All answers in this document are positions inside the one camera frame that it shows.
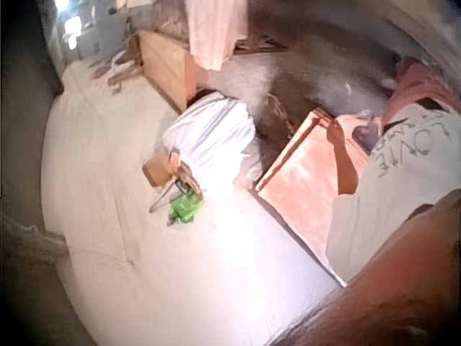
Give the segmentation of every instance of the concrete floor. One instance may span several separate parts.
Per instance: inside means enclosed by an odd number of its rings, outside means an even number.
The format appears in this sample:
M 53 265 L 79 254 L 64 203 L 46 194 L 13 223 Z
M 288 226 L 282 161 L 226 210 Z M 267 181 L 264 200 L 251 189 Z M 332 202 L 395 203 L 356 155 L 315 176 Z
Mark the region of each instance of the concrete floor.
M 166 226 L 141 165 L 176 115 L 143 77 L 111 95 L 89 63 L 63 75 L 45 136 L 46 229 L 63 233 L 58 266 L 100 346 L 263 345 L 337 283 L 244 190 Z

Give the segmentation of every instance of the hand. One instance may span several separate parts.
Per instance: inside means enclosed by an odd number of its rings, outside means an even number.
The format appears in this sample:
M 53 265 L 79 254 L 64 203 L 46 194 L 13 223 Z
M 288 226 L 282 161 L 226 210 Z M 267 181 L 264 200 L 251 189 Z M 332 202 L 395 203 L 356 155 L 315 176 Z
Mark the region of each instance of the hand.
M 332 122 L 330 122 L 330 125 L 326 129 L 326 140 L 334 146 L 344 145 L 344 131 L 337 120 L 333 120 Z

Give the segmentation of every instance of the wooden board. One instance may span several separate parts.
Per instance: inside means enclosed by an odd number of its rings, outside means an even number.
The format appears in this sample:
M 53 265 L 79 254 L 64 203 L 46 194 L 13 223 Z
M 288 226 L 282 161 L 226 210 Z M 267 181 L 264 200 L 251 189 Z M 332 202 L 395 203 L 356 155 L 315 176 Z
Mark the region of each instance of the wooden board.
M 144 75 L 178 112 L 196 92 L 195 65 L 187 45 L 156 32 L 141 31 Z
M 328 269 L 326 241 L 333 200 L 337 196 L 337 174 L 333 147 L 326 140 L 331 117 L 314 110 L 293 136 L 256 191 L 283 217 L 287 225 Z M 367 166 L 367 155 L 346 142 L 359 176 Z

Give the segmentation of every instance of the light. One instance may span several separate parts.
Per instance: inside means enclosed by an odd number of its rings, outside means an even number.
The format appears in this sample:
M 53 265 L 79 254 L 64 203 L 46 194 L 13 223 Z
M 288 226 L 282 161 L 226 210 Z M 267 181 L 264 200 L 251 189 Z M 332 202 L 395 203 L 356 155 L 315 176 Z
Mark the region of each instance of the light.
M 79 16 L 72 17 L 64 23 L 64 29 L 66 29 L 67 34 L 74 34 L 81 30 L 81 20 Z
M 75 47 L 77 46 L 77 36 L 79 36 L 79 33 L 80 32 L 76 32 L 75 34 L 72 34 L 69 37 L 69 40 L 67 41 L 67 43 L 69 44 L 69 49 L 70 50 L 74 50 Z
M 69 0 L 55 0 L 55 5 L 59 12 L 64 11 L 69 6 Z

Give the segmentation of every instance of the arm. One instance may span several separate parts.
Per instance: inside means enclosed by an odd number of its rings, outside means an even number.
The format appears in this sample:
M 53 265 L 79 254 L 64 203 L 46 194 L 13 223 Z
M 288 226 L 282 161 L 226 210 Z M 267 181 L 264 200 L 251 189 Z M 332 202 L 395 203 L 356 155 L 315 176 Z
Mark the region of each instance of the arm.
M 332 121 L 326 130 L 328 142 L 333 144 L 336 170 L 338 173 L 338 194 L 353 195 L 359 178 L 354 164 L 347 153 L 344 132 L 337 121 Z

